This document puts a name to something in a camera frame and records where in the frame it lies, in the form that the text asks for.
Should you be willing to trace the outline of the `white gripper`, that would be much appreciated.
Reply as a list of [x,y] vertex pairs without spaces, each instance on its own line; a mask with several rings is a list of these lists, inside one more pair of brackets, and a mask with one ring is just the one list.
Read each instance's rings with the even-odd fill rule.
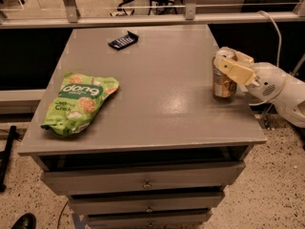
[[284,89],[288,74],[277,66],[267,63],[254,63],[249,55],[236,51],[236,60],[241,63],[253,64],[252,68],[242,65],[229,58],[221,59],[216,67],[237,84],[247,86],[249,94],[262,103],[273,103],[276,107],[285,107]]

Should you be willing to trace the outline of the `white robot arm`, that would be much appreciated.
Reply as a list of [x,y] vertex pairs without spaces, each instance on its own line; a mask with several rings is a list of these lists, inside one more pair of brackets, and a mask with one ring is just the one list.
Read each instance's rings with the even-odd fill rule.
[[225,48],[214,56],[214,65],[233,82],[299,128],[305,127],[305,83],[268,62],[254,63],[242,52]]

